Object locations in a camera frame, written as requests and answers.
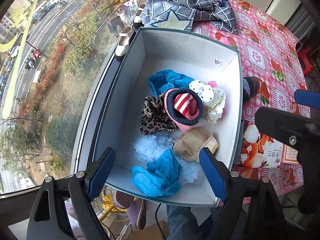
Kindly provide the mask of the white polka dot scrunchie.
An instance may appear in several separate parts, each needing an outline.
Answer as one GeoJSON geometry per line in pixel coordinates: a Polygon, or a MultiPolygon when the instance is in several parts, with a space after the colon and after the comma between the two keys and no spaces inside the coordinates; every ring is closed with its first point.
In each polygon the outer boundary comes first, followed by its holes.
{"type": "Polygon", "coordinates": [[[226,103],[226,93],[222,88],[194,80],[189,83],[189,89],[195,92],[204,106],[203,118],[210,124],[215,124],[222,117],[226,103]]]}

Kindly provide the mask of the blue cloth ball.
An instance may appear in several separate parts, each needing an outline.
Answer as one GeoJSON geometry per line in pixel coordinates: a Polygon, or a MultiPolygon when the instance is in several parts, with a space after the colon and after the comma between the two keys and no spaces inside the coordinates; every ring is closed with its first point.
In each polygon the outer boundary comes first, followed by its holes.
{"type": "Polygon", "coordinates": [[[167,149],[156,161],[148,162],[147,168],[133,167],[131,181],[148,197],[173,196],[181,189],[181,170],[173,151],[167,149]]]}

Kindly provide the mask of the pink navy sock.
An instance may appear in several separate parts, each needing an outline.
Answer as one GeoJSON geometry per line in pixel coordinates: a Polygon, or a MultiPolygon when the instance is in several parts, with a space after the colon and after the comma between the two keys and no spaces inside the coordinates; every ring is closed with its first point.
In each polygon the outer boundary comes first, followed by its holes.
{"type": "Polygon", "coordinates": [[[204,113],[204,106],[199,96],[187,88],[168,90],[164,96],[164,106],[169,118],[183,134],[191,130],[204,113]]]}

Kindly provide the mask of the pink patterned paper box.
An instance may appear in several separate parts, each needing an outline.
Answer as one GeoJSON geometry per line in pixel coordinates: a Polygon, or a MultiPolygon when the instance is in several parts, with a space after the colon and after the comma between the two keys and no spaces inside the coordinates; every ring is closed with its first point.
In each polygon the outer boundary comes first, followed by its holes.
{"type": "Polygon", "coordinates": [[[287,164],[298,165],[297,161],[298,151],[291,148],[290,146],[283,145],[283,152],[281,156],[281,162],[287,164]]]}

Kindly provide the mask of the red plastic stool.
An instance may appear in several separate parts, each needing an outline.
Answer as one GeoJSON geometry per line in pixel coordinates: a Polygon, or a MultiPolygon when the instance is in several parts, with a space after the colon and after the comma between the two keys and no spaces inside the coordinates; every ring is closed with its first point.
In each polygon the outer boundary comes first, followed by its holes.
{"type": "Polygon", "coordinates": [[[314,69],[313,61],[311,57],[312,51],[313,51],[312,46],[308,45],[308,46],[304,46],[298,52],[298,59],[302,67],[304,76],[308,76],[314,69]]]}

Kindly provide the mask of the purple striped sock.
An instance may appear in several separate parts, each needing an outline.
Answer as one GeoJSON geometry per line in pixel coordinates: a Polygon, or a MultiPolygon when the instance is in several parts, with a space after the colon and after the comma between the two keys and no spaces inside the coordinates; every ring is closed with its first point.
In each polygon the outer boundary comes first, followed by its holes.
{"type": "Polygon", "coordinates": [[[255,76],[243,77],[242,78],[243,87],[243,102],[247,102],[250,98],[257,95],[260,88],[259,79],[255,76]]]}

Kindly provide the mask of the blue jeans leg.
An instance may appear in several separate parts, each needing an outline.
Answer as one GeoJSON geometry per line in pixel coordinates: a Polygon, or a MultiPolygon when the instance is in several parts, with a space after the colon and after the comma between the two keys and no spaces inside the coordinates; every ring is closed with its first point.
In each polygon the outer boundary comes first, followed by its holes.
{"type": "Polygon", "coordinates": [[[199,225],[190,207],[167,205],[167,239],[206,239],[213,229],[221,207],[211,208],[211,215],[199,225]]]}

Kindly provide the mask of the purple slipper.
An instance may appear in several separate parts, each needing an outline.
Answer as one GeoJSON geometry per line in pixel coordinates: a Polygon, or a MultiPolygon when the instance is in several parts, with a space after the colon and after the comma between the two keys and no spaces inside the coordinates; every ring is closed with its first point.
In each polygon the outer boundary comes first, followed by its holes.
{"type": "Polygon", "coordinates": [[[112,201],[116,208],[125,209],[129,221],[135,229],[143,230],[146,225],[146,202],[121,191],[115,191],[112,201]]]}

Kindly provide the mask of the grey open storage box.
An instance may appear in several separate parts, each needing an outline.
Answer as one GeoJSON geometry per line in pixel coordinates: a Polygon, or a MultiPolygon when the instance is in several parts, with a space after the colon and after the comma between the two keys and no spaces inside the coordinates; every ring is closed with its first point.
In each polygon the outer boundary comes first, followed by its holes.
{"type": "Polygon", "coordinates": [[[106,148],[114,149],[116,162],[106,184],[140,198],[144,193],[132,182],[132,170],[135,166],[146,167],[147,162],[138,156],[133,145],[141,136],[138,124],[144,99],[153,95],[148,78],[167,69],[192,77],[200,84],[215,81],[225,95],[217,120],[205,119],[204,88],[192,93],[200,101],[201,114],[197,119],[188,120],[176,109],[174,96],[169,99],[165,116],[212,134],[219,145],[214,156],[227,168],[232,167],[236,153],[242,110],[239,51],[190,31],[140,28],[114,74],[95,153],[100,156],[106,148]]]}

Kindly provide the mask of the leopard print scrunchie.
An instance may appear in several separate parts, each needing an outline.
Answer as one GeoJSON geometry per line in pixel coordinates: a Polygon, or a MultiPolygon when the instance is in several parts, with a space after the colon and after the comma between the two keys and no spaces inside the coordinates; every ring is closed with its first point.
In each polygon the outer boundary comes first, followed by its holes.
{"type": "Polygon", "coordinates": [[[145,97],[139,121],[142,135],[151,135],[161,131],[174,132],[179,129],[165,110],[164,96],[165,93],[159,96],[145,97]]]}

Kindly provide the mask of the blue cloth in box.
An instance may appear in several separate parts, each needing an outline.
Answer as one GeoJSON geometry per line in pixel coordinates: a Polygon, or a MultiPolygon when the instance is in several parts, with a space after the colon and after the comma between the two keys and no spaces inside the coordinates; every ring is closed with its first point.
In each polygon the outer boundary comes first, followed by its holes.
{"type": "Polygon", "coordinates": [[[148,85],[153,95],[159,96],[173,88],[189,88],[189,83],[194,81],[192,77],[166,69],[148,77],[148,85]]]}

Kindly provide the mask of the grey checked blanket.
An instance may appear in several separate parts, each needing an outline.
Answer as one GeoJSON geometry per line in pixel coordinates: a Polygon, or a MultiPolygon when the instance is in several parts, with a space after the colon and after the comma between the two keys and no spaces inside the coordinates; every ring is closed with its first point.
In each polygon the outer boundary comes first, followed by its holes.
{"type": "Polygon", "coordinates": [[[237,34],[236,17],[229,0],[147,0],[140,18],[146,27],[191,31],[195,21],[237,34]]]}

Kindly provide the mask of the white shoe far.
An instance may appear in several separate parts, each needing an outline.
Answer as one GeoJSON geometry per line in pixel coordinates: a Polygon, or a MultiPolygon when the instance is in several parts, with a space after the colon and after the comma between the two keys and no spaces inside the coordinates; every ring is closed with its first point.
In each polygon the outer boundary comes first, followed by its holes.
{"type": "Polygon", "coordinates": [[[146,4],[145,3],[141,3],[136,11],[136,14],[135,14],[135,18],[133,20],[133,24],[134,25],[140,25],[142,24],[142,18],[141,18],[141,15],[142,15],[142,12],[145,8],[146,4]]]}

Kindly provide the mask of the white shoe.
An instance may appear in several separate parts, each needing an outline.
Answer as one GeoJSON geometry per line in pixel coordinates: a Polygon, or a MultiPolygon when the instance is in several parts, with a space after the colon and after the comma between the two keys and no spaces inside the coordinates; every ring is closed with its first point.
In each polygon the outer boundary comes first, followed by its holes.
{"type": "Polygon", "coordinates": [[[114,52],[116,58],[119,59],[125,56],[133,33],[134,29],[130,25],[125,26],[119,33],[119,41],[114,52]]]}
{"type": "Polygon", "coordinates": [[[141,3],[136,11],[136,14],[135,14],[135,18],[133,20],[133,24],[134,25],[140,25],[142,24],[142,18],[141,18],[141,15],[142,15],[142,12],[145,8],[146,4],[145,3],[141,3]]]}

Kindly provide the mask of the white shoe near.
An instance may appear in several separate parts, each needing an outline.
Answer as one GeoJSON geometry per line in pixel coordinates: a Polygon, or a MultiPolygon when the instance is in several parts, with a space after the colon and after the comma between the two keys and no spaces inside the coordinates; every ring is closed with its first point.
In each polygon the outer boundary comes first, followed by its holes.
{"type": "Polygon", "coordinates": [[[116,58],[119,59],[125,56],[133,33],[134,29],[130,25],[125,26],[119,33],[119,41],[114,52],[116,58]]]}

